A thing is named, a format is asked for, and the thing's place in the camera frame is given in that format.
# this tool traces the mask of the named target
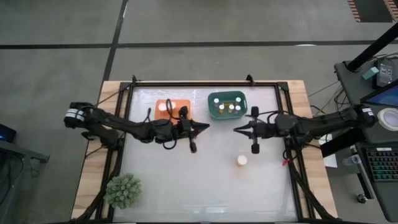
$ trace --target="succulent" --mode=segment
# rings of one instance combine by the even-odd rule
[[[106,185],[104,199],[112,207],[131,208],[141,193],[141,181],[132,174],[113,177]]]

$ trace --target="orange tray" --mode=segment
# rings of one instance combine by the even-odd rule
[[[183,106],[187,106],[188,108],[188,119],[191,119],[191,101],[189,100],[171,100],[172,103],[175,103],[175,108],[173,108],[173,117],[178,118],[178,112],[180,111],[180,108]],[[160,111],[159,110],[159,105],[161,103],[166,104],[166,100],[157,100],[156,101],[156,106],[155,106],[155,119],[169,119],[170,115],[169,113],[165,111]],[[172,119],[173,124],[177,124],[177,120]]]

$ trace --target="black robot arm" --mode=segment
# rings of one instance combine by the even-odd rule
[[[271,111],[269,117],[277,113],[279,111]],[[370,108],[362,105],[316,118],[302,118],[296,115],[278,114],[275,118],[275,123],[272,124],[258,119],[259,115],[258,108],[253,107],[251,115],[249,115],[253,120],[245,126],[234,129],[234,131],[244,134],[253,140],[253,154],[259,153],[257,138],[288,137],[287,147],[293,150],[301,150],[301,148],[316,137],[345,128],[370,127],[377,121]],[[244,131],[247,128],[251,128],[252,131]]]
[[[82,135],[86,138],[98,136],[105,147],[115,146],[119,141],[120,134],[118,131],[122,131],[131,134],[135,139],[143,143],[150,143],[155,140],[156,143],[163,144],[182,138],[189,138],[191,152],[195,153],[197,149],[193,139],[210,125],[187,119],[188,109],[186,106],[182,107],[178,113],[179,118],[176,125],[173,125],[168,119],[149,122],[145,120],[141,123],[136,123],[118,118],[104,110],[95,108],[90,103],[79,102],[70,104],[64,123],[67,128],[87,129],[88,132],[82,133]]]

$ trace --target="wooden table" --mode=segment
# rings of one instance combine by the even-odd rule
[[[294,114],[298,116],[304,116],[311,118],[312,113],[308,102],[307,92],[305,91],[304,82],[301,80],[273,80],[273,81],[257,81],[257,82],[287,82],[289,84],[290,98]],[[108,96],[116,93],[120,86],[119,81],[116,82],[104,82],[99,100],[103,100]],[[110,99],[101,103],[98,107],[109,112],[114,113],[118,95],[114,95]],[[123,116],[124,107],[126,105],[127,97],[123,98],[121,115]],[[91,141],[88,145],[87,154],[91,151],[100,147],[99,141]],[[101,180],[104,171],[104,165],[106,160],[107,149],[100,149],[98,152],[93,153],[87,159],[85,159],[80,182],[75,198],[75,204],[73,206],[71,218],[79,217],[87,208],[87,206],[93,201],[95,196],[100,190]],[[307,172],[307,179],[311,191],[315,194],[319,202],[326,208],[326,210],[337,217],[335,202],[331,194],[330,184],[326,173],[325,165],[323,163],[322,153],[315,147],[306,147],[303,151],[303,158],[305,163],[305,169]],[[307,205],[305,197],[300,190],[300,201],[302,203],[303,215],[308,217]],[[103,216],[106,216],[107,208],[103,210]]]

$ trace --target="keyboard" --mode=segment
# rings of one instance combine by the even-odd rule
[[[398,182],[398,151],[367,151],[375,182]]]

